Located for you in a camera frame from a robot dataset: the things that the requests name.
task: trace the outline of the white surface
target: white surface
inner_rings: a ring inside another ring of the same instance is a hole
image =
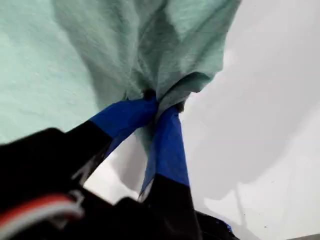
[[[319,0],[244,0],[223,72],[185,109],[197,210],[242,240],[320,233]],[[146,157],[135,145],[132,136],[86,186],[112,202],[136,197]]]

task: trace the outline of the white wire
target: white wire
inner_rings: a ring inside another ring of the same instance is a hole
[[[8,240],[26,228],[56,215],[81,217],[84,211],[74,202],[54,202],[33,208],[0,227],[0,240]]]

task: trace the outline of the red wire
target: red wire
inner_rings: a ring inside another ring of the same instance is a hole
[[[73,203],[74,201],[72,201],[69,197],[60,193],[50,194],[50,195],[38,197],[36,199],[32,199],[28,202],[22,203],[21,205],[11,208],[10,210],[1,214],[0,227],[10,222],[13,218],[21,216],[30,210],[43,207],[46,205],[50,205],[53,203],[65,203],[65,202]]]

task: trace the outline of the mint green cloth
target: mint green cloth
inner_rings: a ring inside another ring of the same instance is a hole
[[[222,69],[238,0],[4,0],[0,143],[156,91],[159,116]]]

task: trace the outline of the wire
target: wire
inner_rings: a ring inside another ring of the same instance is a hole
[[[80,218],[83,213],[78,204],[63,194],[36,198],[0,215],[0,240],[10,239],[26,228],[53,216]]]

